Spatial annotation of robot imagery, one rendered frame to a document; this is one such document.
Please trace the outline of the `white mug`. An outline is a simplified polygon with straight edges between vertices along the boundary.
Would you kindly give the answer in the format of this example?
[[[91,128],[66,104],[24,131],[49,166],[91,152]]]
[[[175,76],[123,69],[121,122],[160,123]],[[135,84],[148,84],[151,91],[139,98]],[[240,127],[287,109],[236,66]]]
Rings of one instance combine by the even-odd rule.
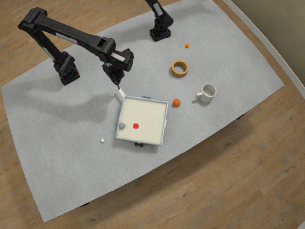
[[[206,96],[206,95],[207,96]],[[201,99],[203,102],[208,103],[212,101],[216,94],[216,88],[212,84],[205,84],[200,93],[197,93],[196,99]],[[209,97],[208,97],[209,96]]]

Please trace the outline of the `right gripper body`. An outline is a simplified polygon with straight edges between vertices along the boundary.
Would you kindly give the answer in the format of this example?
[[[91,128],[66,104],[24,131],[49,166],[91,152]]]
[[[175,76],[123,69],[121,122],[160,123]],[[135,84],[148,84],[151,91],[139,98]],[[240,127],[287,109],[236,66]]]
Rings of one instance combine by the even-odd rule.
[[[115,66],[112,68],[107,68],[104,64],[102,65],[102,68],[105,70],[105,73],[110,78],[110,80],[114,83],[115,81],[119,80],[122,75],[124,75],[124,71],[120,71],[116,74],[115,72]]]

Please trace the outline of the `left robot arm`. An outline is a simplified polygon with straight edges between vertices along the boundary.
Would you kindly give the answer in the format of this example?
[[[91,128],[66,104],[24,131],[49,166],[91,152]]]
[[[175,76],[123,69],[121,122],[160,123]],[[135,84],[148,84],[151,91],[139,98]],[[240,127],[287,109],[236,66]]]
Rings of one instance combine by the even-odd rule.
[[[159,39],[171,34],[168,27],[170,27],[174,22],[172,17],[161,7],[158,0],[145,0],[145,2],[149,5],[152,11],[156,13],[154,15],[156,18],[154,20],[155,26],[153,29],[150,29],[150,34],[153,36],[153,38]]]

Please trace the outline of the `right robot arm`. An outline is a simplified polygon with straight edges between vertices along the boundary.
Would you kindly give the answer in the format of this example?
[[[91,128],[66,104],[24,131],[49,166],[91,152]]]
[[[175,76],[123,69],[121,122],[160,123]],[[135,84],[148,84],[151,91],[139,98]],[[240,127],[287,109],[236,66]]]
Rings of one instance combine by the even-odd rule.
[[[27,32],[50,56],[62,84],[79,76],[75,59],[65,51],[60,52],[43,31],[85,48],[99,57],[107,68],[115,66],[116,74],[122,70],[131,70],[134,54],[129,48],[122,52],[117,51],[114,39],[88,34],[47,16],[46,10],[32,8],[17,27]]]

